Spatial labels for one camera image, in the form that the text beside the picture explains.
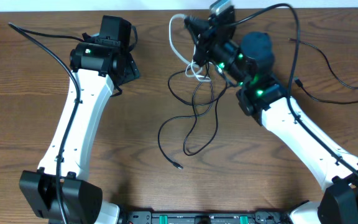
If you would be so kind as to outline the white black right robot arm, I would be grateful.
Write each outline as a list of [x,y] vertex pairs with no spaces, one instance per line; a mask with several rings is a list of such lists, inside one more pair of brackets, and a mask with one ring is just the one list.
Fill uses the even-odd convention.
[[358,157],[335,143],[304,114],[273,73],[268,34],[251,32],[240,44],[232,37],[238,21],[229,1],[210,7],[208,19],[184,20],[195,43],[194,61],[216,66],[232,77],[244,114],[280,138],[313,174],[323,191],[320,202],[305,202],[286,215],[289,223],[358,223]]

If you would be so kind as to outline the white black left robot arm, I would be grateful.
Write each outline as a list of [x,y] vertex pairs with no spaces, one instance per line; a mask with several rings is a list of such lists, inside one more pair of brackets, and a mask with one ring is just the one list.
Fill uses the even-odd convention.
[[131,52],[136,28],[121,17],[104,16],[99,33],[84,34],[64,69],[70,77],[57,130],[36,171],[23,171],[19,187],[37,217],[50,223],[122,223],[118,205],[89,183],[94,138],[104,107],[139,78]]

